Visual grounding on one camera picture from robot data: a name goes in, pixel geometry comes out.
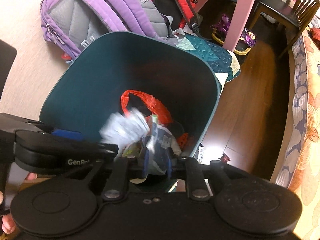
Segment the pink wooden post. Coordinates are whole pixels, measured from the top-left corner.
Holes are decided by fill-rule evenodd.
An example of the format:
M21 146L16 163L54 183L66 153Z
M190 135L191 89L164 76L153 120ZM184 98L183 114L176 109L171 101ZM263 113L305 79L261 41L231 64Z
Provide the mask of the pink wooden post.
M248 20L254 0L238 0L223 47L234 51Z

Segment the purple plastic bag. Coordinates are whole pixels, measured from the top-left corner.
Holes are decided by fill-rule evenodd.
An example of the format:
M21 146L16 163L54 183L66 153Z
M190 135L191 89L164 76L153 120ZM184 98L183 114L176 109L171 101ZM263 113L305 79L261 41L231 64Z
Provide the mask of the purple plastic bag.
M226 37L229 27L230 27L230 19L227 15L223 14L220 22L211 26L211 28L217 31L222 37ZM249 47L253 47L256 44L256 35L254 35L250 30L244 28L242 34L240 36L240 41L244 42Z

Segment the brown floor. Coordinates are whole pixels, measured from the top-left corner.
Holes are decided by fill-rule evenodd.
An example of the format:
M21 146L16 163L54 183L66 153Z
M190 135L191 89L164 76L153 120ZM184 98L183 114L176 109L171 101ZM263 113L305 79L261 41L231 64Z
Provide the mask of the brown floor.
M201 33L210 37L210 25L223 12L232 16L235 4L209 0L200 14ZM241 74L224 87L217 111L204 138L204 160L218 159L225 152L229 164L270 179L284 133L288 96L289 60L276 56L286 46L283 33L260 18L252 30L258 41Z

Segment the plastic bag handle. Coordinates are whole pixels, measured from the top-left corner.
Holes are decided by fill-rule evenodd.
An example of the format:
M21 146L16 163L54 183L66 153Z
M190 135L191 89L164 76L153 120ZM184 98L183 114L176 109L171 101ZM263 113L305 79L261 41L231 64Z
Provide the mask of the plastic bag handle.
M129 94L139 97L152 114L156 114L161 124L167 125L172 122L172 118L168 109L154 96L137 90L126 90L121 98L121 108L125 115L129 115L127 105L129 102Z

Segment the yellow rim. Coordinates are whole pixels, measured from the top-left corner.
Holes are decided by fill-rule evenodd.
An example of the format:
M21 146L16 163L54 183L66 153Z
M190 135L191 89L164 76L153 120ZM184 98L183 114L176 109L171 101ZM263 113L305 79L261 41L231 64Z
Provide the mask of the yellow rim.
M214 33L211 33L211 37L218 43L220 43L221 45L224 44L224 42L222 40L220 40ZM244 56L244 55L247 55L249 53L249 51L251 50L251 48L247 48L245 51L240 51L240 50L237 50L235 49L234 50L234 53L238 54L238 55L241 55L241 56Z

